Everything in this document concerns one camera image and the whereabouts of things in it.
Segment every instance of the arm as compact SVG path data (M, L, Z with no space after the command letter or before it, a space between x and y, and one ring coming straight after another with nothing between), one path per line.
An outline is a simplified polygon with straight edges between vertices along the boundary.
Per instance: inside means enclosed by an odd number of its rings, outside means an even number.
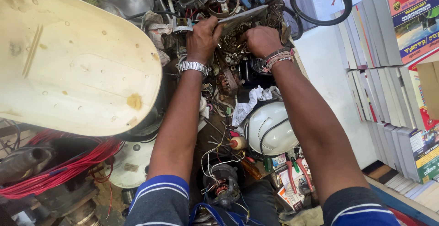
M207 64L222 32L222 25L217 26L217 23L217 18L211 17L200 21L194 25L193 32L187 33L187 61ZM183 72L158 131L148 179L158 175L176 175L189 183L197 140L201 81L201 72Z
M283 48L277 30L256 27L244 36L257 57ZM277 62L271 72L281 91L294 134L300 142L321 205L338 190L369 188L348 137L326 101L289 60Z

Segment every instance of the cream plastic panel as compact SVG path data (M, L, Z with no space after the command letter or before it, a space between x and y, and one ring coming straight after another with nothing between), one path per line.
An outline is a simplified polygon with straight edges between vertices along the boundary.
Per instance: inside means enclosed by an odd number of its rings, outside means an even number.
M114 135L145 118L161 78L151 40L118 16L81 0L0 0L0 117Z

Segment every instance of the striped sleeve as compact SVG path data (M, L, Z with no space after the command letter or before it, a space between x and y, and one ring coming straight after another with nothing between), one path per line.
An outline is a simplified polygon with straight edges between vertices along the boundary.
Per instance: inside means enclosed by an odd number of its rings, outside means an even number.
M399 226L395 215L365 187L350 187L329 196L323 206L327 226Z
M189 224L189 185L175 175L159 175L139 186L125 226Z

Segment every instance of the pliers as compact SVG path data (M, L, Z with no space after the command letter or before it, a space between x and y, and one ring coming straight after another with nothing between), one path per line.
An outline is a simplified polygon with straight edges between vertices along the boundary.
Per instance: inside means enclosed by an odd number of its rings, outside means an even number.
M308 173L306 172L305 167L302 164L302 160L304 159L304 156L302 153L297 153L296 154L296 162L297 165L299 166L300 170L302 170L303 172L303 176L305 177L306 183L308 183L308 187L310 188L311 193L314 191L313 190L313 185L311 184L311 180L310 177L308 176Z
M287 159L286 164L288 167L288 178L290 179L291 188L293 188L294 194L297 194L296 185L294 184L294 179L293 179L293 163L294 163L294 169L297 173L299 173L299 168L297 166L297 163L296 163L294 157L291 157L293 159L293 162L292 162L290 160L290 158L288 157L288 154L285 153L285 158Z

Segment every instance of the black rubber belt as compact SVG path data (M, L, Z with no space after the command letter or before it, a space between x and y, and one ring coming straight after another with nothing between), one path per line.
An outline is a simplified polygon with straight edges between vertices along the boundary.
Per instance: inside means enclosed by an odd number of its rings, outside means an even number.
M302 19L304 19L310 23L313 23L315 25L321 25L321 26L331 26L331 25L339 24L339 23L343 22L349 16L349 14L351 14L352 0L343 0L343 2L345 4L345 11L343 12L343 14L340 17L338 17L334 20L321 21L321 20L313 19L310 16L303 13L299 9L299 7L297 6L296 0L290 0L291 7L293 7L293 11L295 13L297 13L297 15L299 15Z
M291 35L291 37L293 38L293 40L299 40L299 38L301 38L303 34L303 24L302 21L300 20L300 17L297 14L295 14L293 10L289 9L286 6L284 7L284 11L286 11L290 16L292 16L293 19L296 21L299 31L295 35Z

